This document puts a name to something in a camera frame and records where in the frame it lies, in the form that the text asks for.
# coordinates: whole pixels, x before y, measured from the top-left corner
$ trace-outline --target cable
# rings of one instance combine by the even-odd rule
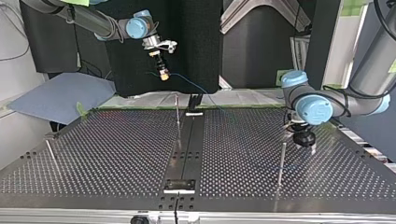
[[[87,62],[87,61],[85,61],[85,60],[82,60],[82,59],[81,59],[81,62],[82,62],[82,63],[85,63],[86,65],[90,65],[91,67],[93,67],[94,69],[96,69],[96,70],[99,72],[99,76],[98,76],[97,74],[95,74],[92,70],[90,70],[88,67],[87,67],[87,72],[88,72],[88,71],[91,71],[96,77],[102,77],[102,75],[103,75],[102,70],[100,70],[100,68],[98,68],[96,65],[94,65],[94,64],[92,64],[92,63],[89,63],[89,62]]]
[[[21,16],[19,15],[18,11],[17,11],[15,8],[13,8],[12,6],[10,6],[10,5],[6,4],[6,3],[3,3],[3,2],[0,2],[0,7],[9,8],[9,9],[15,14],[15,16],[18,18],[18,20],[20,21],[20,23],[21,23],[21,25],[22,25],[22,27],[23,27],[23,20],[22,20]],[[7,15],[7,13],[6,13],[2,8],[0,8],[0,9],[1,9],[1,11],[4,13],[4,15],[7,17],[7,19],[11,22],[11,24],[14,26],[14,28],[15,28],[25,39],[27,39],[26,35],[18,28],[18,26],[17,26],[17,25],[14,23],[14,21]],[[11,60],[14,60],[14,59],[19,59],[19,58],[23,57],[24,55],[26,55],[26,54],[29,52],[29,49],[30,49],[30,46],[29,46],[29,43],[28,43],[26,50],[25,50],[22,54],[17,55],[17,56],[13,56],[13,57],[10,57],[10,58],[0,59],[0,62],[5,62],[5,61],[11,61]]]
[[[296,46],[296,36],[297,36],[297,20],[298,20],[298,16],[300,14],[300,4],[298,5],[298,9],[297,9],[297,13],[296,13],[296,20],[294,22],[294,35],[293,35],[293,42],[294,42],[294,57],[296,60],[296,67],[297,70],[300,70],[300,66],[299,66],[299,62],[298,62],[298,56],[297,56],[297,46]]]
[[[153,72],[147,72],[147,74],[151,74],[154,75],[155,77],[159,77],[159,75],[153,73]],[[225,111],[223,108],[221,108],[221,106],[217,105],[215,103],[215,101],[212,99],[212,97],[210,97],[209,93],[202,87],[200,87],[199,85],[195,84],[194,82],[192,82],[191,80],[189,80],[187,77],[182,76],[181,74],[178,73],[172,73],[171,76],[177,76],[177,77],[181,77],[183,78],[185,81],[187,81],[188,83],[190,83],[192,86],[198,88],[200,91],[202,91],[204,94],[207,95],[207,97],[209,98],[209,100],[212,102],[212,104],[217,107],[219,110],[221,110],[222,112],[224,112],[225,114],[227,114],[227,111]]]
[[[392,37],[393,40],[396,41],[396,35],[389,29],[389,27],[387,25],[387,22],[386,22],[386,20],[384,18],[384,15],[382,14],[381,7],[379,6],[378,0],[374,0],[374,7],[375,7],[376,16],[378,17],[382,28],[384,28],[384,30],[388,33],[388,35],[390,37]],[[327,88],[329,90],[340,92],[340,90],[332,89],[329,86],[324,86],[323,88]],[[354,90],[350,86],[348,88],[351,91],[353,91],[356,95],[355,94],[346,93],[346,92],[340,92],[340,93],[342,93],[344,95],[347,95],[347,96],[352,96],[352,97],[355,97],[355,98],[358,98],[358,99],[380,99],[380,98],[383,98],[384,96],[388,95],[390,92],[392,92],[396,88],[396,84],[393,84],[393,86],[388,91],[386,91],[385,93],[380,94],[380,95],[367,95],[367,94],[363,94],[363,93],[360,93],[360,92]]]
[[[105,76],[105,80],[107,80],[108,76],[110,76],[111,73],[112,73],[112,71],[109,71],[109,72],[107,73],[107,75]]]
[[[99,14],[101,14],[103,17],[105,17],[111,24],[111,33],[107,36],[101,36],[101,37],[104,39],[109,39],[109,38],[113,37],[116,33],[118,33],[120,36],[120,43],[123,44],[124,38],[121,33],[121,27],[120,27],[119,23],[114,18],[107,16],[105,13],[103,13],[101,11],[97,11],[97,12]]]
[[[11,11],[17,16],[17,18],[18,18],[18,20],[20,21],[21,26],[22,26],[22,28],[23,28],[23,21],[22,21],[21,18],[18,16],[17,12],[14,11],[15,9],[13,9],[12,7],[8,7],[8,8],[11,8]],[[0,8],[0,10],[2,10],[2,12],[4,13],[4,15],[5,15],[6,18],[8,19],[8,21],[12,24],[12,26],[14,26],[14,28],[15,28],[23,37],[27,38],[26,34],[25,34],[23,31],[21,31],[20,28],[18,28],[18,26],[12,21],[12,19],[7,15],[7,13],[6,13],[2,8]]]
[[[387,25],[387,21],[384,18],[384,15],[382,14],[381,7],[379,6],[378,0],[374,0],[374,7],[375,7],[375,13],[376,16],[379,19],[379,22],[381,22],[382,28],[396,41],[396,35],[389,29]]]
[[[159,75],[157,75],[157,74],[155,74],[155,73],[153,73],[153,72],[147,72],[147,73],[148,73],[148,74],[151,74],[151,75],[154,75],[155,77],[159,77]],[[209,99],[212,101],[212,103],[213,103],[220,111],[222,111],[223,113],[225,113],[227,116],[229,116],[229,117],[233,120],[234,123],[236,123],[236,119],[235,119],[233,116],[229,115],[229,114],[227,113],[227,111],[225,111],[225,110],[224,110],[223,108],[221,108],[219,105],[217,105],[217,104],[213,101],[213,99],[210,97],[210,95],[208,94],[208,92],[207,92],[204,88],[202,88],[202,87],[200,87],[199,85],[195,84],[194,82],[192,82],[192,81],[189,80],[188,78],[182,76],[181,74],[172,73],[171,76],[178,76],[178,77],[181,77],[181,78],[183,78],[184,80],[186,80],[187,82],[189,82],[191,85],[193,85],[193,86],[195,86],[196,88],[198,88],[199,90],[201,90],[203,93],[205,93],[205,94],[209,97]],[[247,155],[247,157],[249,158],[250,161],[254,161],[254,160],[252,159],[251,154],[250,154],[250,152],[248,151],[247,148],[246,148],[246,150],[245,150],[245,153],[246,153],[246,155]],[[255,166],[256,168],[281,169],[279,166],[262,166],[262,165],[259,165],[259,164],[254,164],[254,166]],[[285,165],[285,166],[283,167],[283,169],[284,169],[284,170],[295,169],[295,168],[298,167],[298,166],[300,166],[300,164],[290,164],[290,165]]]
[[[290,105],[294,106],[294,104],[298,100],[300,100],[302,97],[305,97],[307,95],[319,95],[319,96],[323,96],[325,98],[331,99],[331,100],[336,102],[338,105],[340,105],[344,109],[343,114],[347,113],[347,117],[351,117],[352,116],[352,114],[350,113],[349,109],[343,103],[341,103],[339,100],[335,99],[334,97],[332,97],[330,95],[327,95],[327,94],[324,94],[324,93],[321,93],[321,92],[307,92],[307,93],[303,93],[303,94],[299,95],[298,97],[294,98],[294,100],[291,102]]]
[[[5,62],[5,61],[11,61],[11,60],[14,60],[14,59],[19,59],[19,58],[25,56],[27,54],[27,52],[29,52],[29,48],[30,48],[30,46],[28,45],[24,53],[22,53],[20,55],[17,55],[17,56],[13,56],[11,58],[0,59],[0,62]]]

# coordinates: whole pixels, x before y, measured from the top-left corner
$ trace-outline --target black cable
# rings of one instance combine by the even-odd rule
[[[393,6],[395,5],[395,2],[396,2],[395,0],[388,0],[388,1],[387,1],[387,7],[388,7],[388,8],[393,7]]]
[[[79,55],[79,60],[81,61],[81,63],[85,63],[85,66],[86,66],[86,69],[87,69],[87,74],[89,75],[89,71],[91,71],[91,73],[92,73],[94,76],[96,76],[96,77],[103,77],[102,70],[101,70],[99,67],[97,67],[96,65],[94,65],[94,64],[92,64],[92,63],[89,63],[89,62],[87,62],[87,61],[85,61],[85,60],[82,59],[82,57],[81,57],[81,50],[80,50],[79,44],[78,44],[77,28],[76,28],[76,25],[75,25],[75,24],[73,24],[73,28],[74,28],[74,32],[75,32],[76,47],[77,47],[77,52],[78,52],[78,55]],[[96,69],[96,70],[99,72],[99,75],[97,75],[97,74],[94,73],[91,69],[89,69],[87,65],[90,65],[91,67],[93,67],[94,69]]]
[[[89,65],[89,66],[93,67],[94,69],[96,69],[99,72],[99,76],[96,75],[91,69],[89,69],[88,66],[87,66],[87,71],[90,70],[95,76],[102,77],[102,70],[100,70],[100,68],[98,68],[96,65],[94,65],[92,63],[89,63],[89,62],[87,62],[85,60],[82,60],[82,59],[81,59],[81,62],[85,63],[85,66]]]
[[[297,70],[300,70],[299,62],[298,62],[298,57],[297,57],[297,46],[296,46],[296,36],[297,36],[297,20],[298,16],[300,14],[300,4],[298,5],[297,13],[296,13],[296,20],[294,22],[294,35],[293,35],[293,45],[294,45],[294,58],[296,61],[296,66]]]
[[[174,210],[175,224],[178,224],[178,216],[177,216],[178,196],[179,196],[179,194],[177,195],[176,204],[175,204],[175,210]]]
[[[394,4],[392,5],[391,2],[394,2],[394,1],[388,1],[388,2],[387,2],[387,5],[393,7]],[[392,37],[392,39],[394,39],[394,40],[396,41],[396,34],[394,34],[394,33],[389,29],[389,27],[388,27],[388,25],[387,25],[387,22],[386,22],[386,20],[385,20],[385,18],[384,18],[384,15],[382,14],[381,7],[379,6],[378,0],[374,0],[374,6],[375,6],[375,13],[376,13],[376,16],[378,17],[379,22],[381,23],[382,28],[384,28],[384,30],[388,33],[388,35],[389,35],[390,37]],[[396,85],[393,84],[393,86],[392,86],[388,91],[386,91],[385,93],[380,94],[380,95],[368,95],[368,94],[360,93],[360,92],[354,90],[351,86],[349,86],[348,88],[349,88],[354,94],[350,94],[350,93],[348,93],[348,92],[344,92],[344,91],[341,91],[341,90],[337,90],[337,89],[332,88],[332,87],[329,87],[329,86],[323,86],[323,89],[325,89],[325,90],[326,90],[326,89],[329,89],[329,90],[332,90],[332,91],[337,91],[337,92],[343,94],[344,96],[351,96],[351,97],[354,97],[354,98],[357,98],[357,99],[374,100],[374,99],[383,98],[384,96],[388,95],[390,92],[392,92],[392,91],[396,88]]]
[[[11,11],[12,11],[13,13],[15,13],[15,16],[19,18],[19,15],[18,15],[17,12],[15,11],[15,9],[11,8],[9,5],[0,5],[0,6],[6,6],[7,8],[11,9]],[[8,20],[11,22],[11,24],[14,26],[14,28],[15,28],[24,38],[26,38],[26,35],[18,28],[18,26],[14,23],[14,21],[11,20],[11,18],[6,14],[6,12],[5,12],[4,10],[1,10],[1,11],[3,11],[3,13],[4,13],[5,16],[7,17],[7,19],[8,19]],[[27,48],[26,48],[26,50],[25,50],[22,54],[19,54],[19,55],[17,55],[17,56],[13,56],[13,57],[10,57],[10,58],[0,59],[0,62],[5,62],[5,61],[11,61],[11,60],[14,60],[14,59],[19,59],[19,58],[25,56],[25,55],[29,52],[29,48],[30,48],[30,45],[29,45],[29,42],[28,42]]]
[[[394,34],[388,27],[387,21],[384,18],[384,15],[382,14],[381,7],[379,6],[378,0],[374,0],[374,7],[375,7],[375,13],[376,16],[379,19],[379,22],[381,22],[382,27],[384,30],[396,41],[396,34]]]
[[[28,45],[27,48],[26,48],[26,51],[24,53],[22,53],[20,55],[17,55],[17,56],[14,56],[14,57],[11,57],[11,58],[0,59],[0,62],[5,62],[5,61],[11,61],[11,60],[14,60],[14,59],[19,59],[19,58],[25,56],[27,54],[27,52],[29,52],[29,48],[30,48],[30,46]]]

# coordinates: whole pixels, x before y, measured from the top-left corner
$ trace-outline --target black panel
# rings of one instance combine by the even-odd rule
[[[323,82],[340,3],[340,0],[317,2],[305,65],[309,84],[316,90],[320,90]]]
[[[131,18],[142,9],[149,9],[159,21],[163,39],[176,40],[174,54],[165,54],[172,73],[179,73],[208,92],[216,92],[221,66],[219,20],[222,0],[112,0],[97,9],[116,19]],[[147,91],[201,92],[180,77],[162,82],[147,74],[156,72],[155,62],[143,50],[141,40],[106,42],[106,48],[117,92],[121,96]]]
[[[40,13],[22,1],[21,14],[35,70],[40,73],[76,72],[78,55],[73,25],[57,16]]]
[[[292,69],[293,26],[272,7],[256,7],[224,36],[223,76],[234,88],[272,88]]]

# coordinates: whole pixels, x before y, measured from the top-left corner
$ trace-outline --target green tape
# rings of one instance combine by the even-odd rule
[[[88,111],[86,111],[84,109],[84,106],[82,105],[82,103],[77,102],[76,109],[80,116],[86,117],[88,115]]]
[[[276,72],[276,85],[278,87],[282,86],[282,77],[285,76],[288,72],[293,71],[292,69],[289,70],[277,70]]]
[[[365,0],[345,0],[343,4],[343,9],[341,10],[341,16],[359,16],[361,14],[361,7],[365,3]]]
[[[90,5],[90,0],[61,0],[61,1],[70,3],[70,4],[81,5],[84,7],[87,7]]]
[[[280,108],[284,107],[284,104],[266,104],[266,105],[198,105],[199,109],[216,109],[216,108]],[[179,109],[186,109],[186,106],[181,106]],[[149,107],[149,106],[101,106],[98,110],[108,110],[108,109],[122,109],[122,110],[176,110],[175,106],[157,106],[157,107]]]
[[[392,66],[390,67],[388,73],[396,73],[396,60],[393,62]]]

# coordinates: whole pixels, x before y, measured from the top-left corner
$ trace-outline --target metal bracket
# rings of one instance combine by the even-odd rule
[[[297,10],[300,7],[297,0],[234,0],[221,16],[220,31],[225,35],[231,30],[249,11],[255,7],[268,6],[277,10],[293,26],[296,20]],[[296,29],[302,32],[311,20],[300,9],[297,18]]]
[[[202,116],[204,112],[196,108],[196,106],[200,105],[202,102],[202,98],[204,96],[202,94],[191,95],[189,100],[189,107],[187,108],[186,116]]]
[[[195,183],[193,179],[189,180],[167,180],[163,193],[165,194],[194,194]]]

